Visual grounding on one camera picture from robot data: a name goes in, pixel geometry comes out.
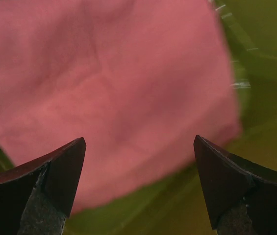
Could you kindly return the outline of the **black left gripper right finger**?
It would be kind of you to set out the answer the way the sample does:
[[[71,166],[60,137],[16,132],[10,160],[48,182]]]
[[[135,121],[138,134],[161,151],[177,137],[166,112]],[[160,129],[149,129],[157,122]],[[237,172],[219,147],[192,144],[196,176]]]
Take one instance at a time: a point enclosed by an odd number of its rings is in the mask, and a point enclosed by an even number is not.
[[[194,152],[211,228],[219,235],[277,235],[277,171],[199,135]]]

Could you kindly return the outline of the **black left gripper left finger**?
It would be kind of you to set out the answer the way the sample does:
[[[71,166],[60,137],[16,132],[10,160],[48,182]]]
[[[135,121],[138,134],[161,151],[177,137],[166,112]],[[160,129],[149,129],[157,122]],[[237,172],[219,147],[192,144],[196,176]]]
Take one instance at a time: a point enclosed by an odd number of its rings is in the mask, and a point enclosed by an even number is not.
[[[0,173],[0,235],[60,235],[76,196],[86,142]]]

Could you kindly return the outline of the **pink t-shirt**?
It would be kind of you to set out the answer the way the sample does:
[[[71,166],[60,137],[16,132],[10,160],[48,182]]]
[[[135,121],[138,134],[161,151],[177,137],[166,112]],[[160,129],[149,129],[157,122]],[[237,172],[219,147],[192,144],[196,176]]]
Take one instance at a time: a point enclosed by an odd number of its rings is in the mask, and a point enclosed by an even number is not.
[[[206,0],[0,0],[0,146],[21,165],[84,137],[74,212],[237,137],[233,82]]]

